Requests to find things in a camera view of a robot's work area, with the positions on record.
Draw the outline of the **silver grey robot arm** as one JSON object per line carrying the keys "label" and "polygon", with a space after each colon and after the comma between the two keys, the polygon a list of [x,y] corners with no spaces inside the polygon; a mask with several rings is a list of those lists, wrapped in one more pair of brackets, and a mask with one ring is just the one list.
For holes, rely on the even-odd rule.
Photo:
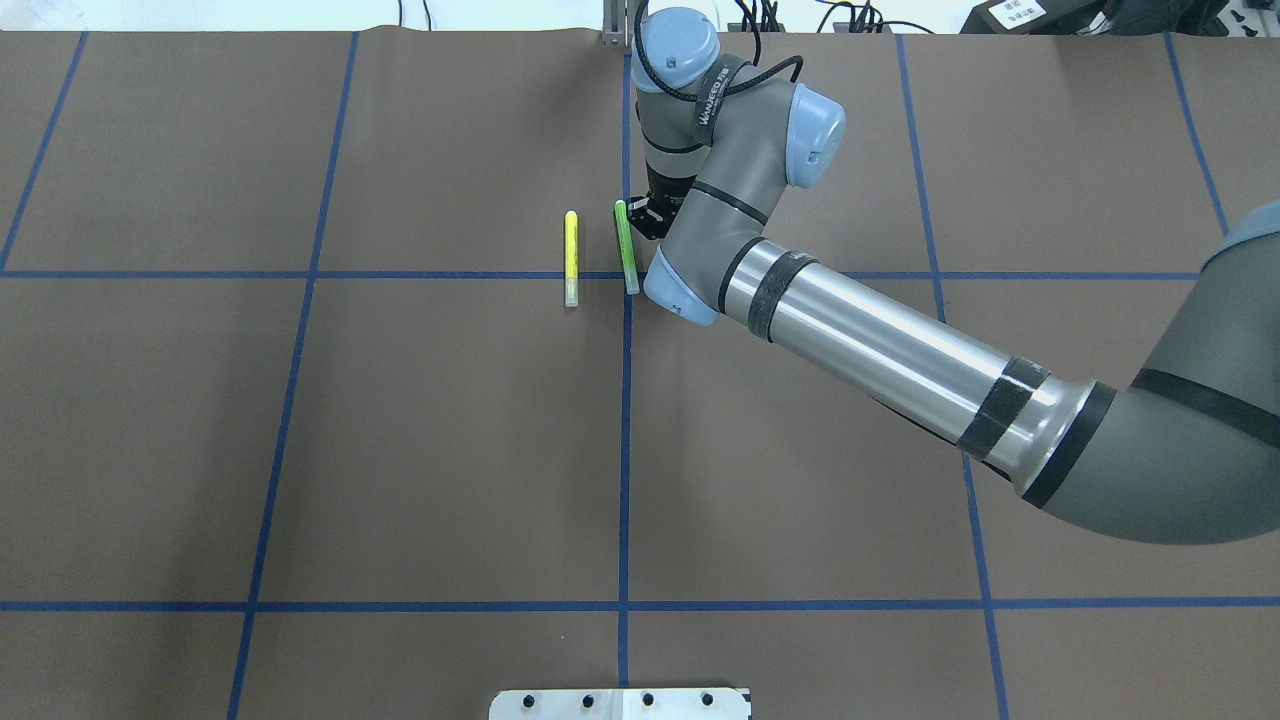
{"label": "silver grey robot arm", "polygon": [[1277,529],[1277,204],[1231,228],[1126,389],[1064,380],[769,241],[785,191],[835,160],[844,108],[724,53],[695,9],[640,5],[632,29],[654,304],[740,323],[1074,527],[1153,544]]}

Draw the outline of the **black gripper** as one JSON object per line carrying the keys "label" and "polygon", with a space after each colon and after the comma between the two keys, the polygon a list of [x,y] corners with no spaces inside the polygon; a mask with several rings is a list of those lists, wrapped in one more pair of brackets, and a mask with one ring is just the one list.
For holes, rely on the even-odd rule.
{"label": "black gripper", "polygon": [[650,241],[662,241],[687,197],[696,174],[672,176],[646,165],[646,196],[628,199],[628,223]]}

